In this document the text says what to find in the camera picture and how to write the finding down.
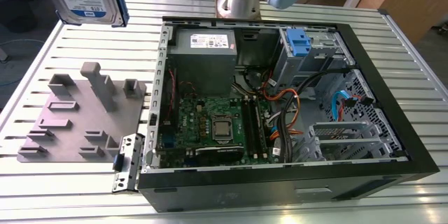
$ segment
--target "ram slot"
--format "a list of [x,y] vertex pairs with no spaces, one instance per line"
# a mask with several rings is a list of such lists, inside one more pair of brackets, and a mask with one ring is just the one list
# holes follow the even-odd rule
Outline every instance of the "ram slot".
[[261,123],[260,123],[257,104],[256,101],[253,100],[249,101],[249,115],[251,115],[251,124],[252,124],[251,128],[253,134],[255,149],[256,153],[261,155],[263,154],[261,135],[260,135]]
[[253,143],[255,136],[253,136],[252,119],[251,119],[251,107],[249,107],[248,101],[243,101],[241,111],[243,111],[243,125],[244,125],[247,154],[252,156],[255,153],[255,143]]

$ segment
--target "sheet metal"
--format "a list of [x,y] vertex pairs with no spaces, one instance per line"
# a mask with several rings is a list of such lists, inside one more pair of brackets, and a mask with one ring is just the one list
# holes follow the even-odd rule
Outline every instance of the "sheet metal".
[[[55,73],[80,77],[97,61],[113,80],[137,78],[152,90],[161,16],[215,16],[215,0],[125,0],[127,28],[57,24],[0,116],[0,220],[76,223],[447,223],[447,90],[396,25],[376,10],[261,4],[263,19],[351,24],[441,172],[363,200],[157,214],[140,195],[111,195],[111,164],[21,164],[16,151],[33,125]],[[145,106],[149,106],[149,94]],[[139,131],[145,133],[148,110]]]

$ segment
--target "cpu socket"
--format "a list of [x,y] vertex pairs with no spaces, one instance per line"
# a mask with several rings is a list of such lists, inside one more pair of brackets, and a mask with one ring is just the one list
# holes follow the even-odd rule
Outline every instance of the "cpu socket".
[[228,144],[233,140],[232,119],[216,118],[212,119],[213,140],[219,144]]

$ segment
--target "motherboard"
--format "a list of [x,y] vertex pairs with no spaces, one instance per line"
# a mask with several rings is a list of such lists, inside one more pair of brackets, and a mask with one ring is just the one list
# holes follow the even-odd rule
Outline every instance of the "motherboard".
[[273,163],[268,155],[261,111],[269,103],[252,98],[184,98],[177,125],[163,126],[161,167]]

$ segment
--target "green circuit board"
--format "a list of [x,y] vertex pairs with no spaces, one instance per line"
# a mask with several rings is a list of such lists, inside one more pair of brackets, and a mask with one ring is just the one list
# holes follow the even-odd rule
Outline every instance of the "green circuit board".
[[[245,132],[244,132],[244,118],[241,111],[241,98],[185,98],[181,99],[179,105],[179,121],[177,129],[173,139],[169,139],[167,148],[167,156],[163,160],[163,166],[169,168],[189,167],[184,163],[181,152],[185,149],[195,149],[203,147],[225,147],[241,146],[247,150]],[[269,109],[267,101],[259,101],[259,117],[263,120],[261,113]],[[228,120],[232,125],[232,140],[216,141],[213,139],[213,120]],[[265,139],[260,140],[265,155],[255,158],[245,151],[244,157],[239,162],[227,165],[243,164],[269,164],[273,163],[273,158],[268,155],[268,148]]]

